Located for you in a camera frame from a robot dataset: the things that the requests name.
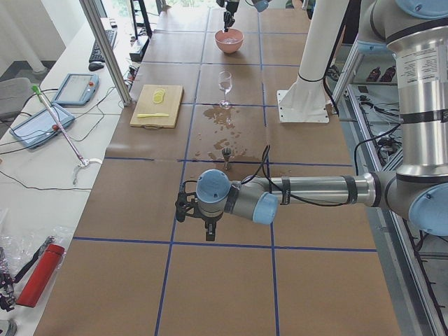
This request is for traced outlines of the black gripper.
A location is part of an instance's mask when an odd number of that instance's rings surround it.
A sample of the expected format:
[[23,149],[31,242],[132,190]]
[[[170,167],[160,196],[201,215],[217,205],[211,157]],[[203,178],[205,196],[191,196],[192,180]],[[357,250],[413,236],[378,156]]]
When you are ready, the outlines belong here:
[[228,32],[229,28],[231,28],[231,26],[234,24],[233,13],[237,12],[237,9],[239,7],[239,0],[224,0],[224,7],[226,11],[223,14],[223,31]]
[[211,216],[202,214],[201,218],[205,222],[205,239],[207,242],[214,242],[216,239],[216,223],[223,217],[222,212],[213,213]]

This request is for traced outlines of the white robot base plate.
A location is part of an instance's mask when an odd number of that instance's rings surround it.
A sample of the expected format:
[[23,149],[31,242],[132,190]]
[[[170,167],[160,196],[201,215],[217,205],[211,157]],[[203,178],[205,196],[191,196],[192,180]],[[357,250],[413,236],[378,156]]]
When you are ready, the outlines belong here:
[[322,88],[303,92],[278,90],[276,95],[281,123],[329,123]]

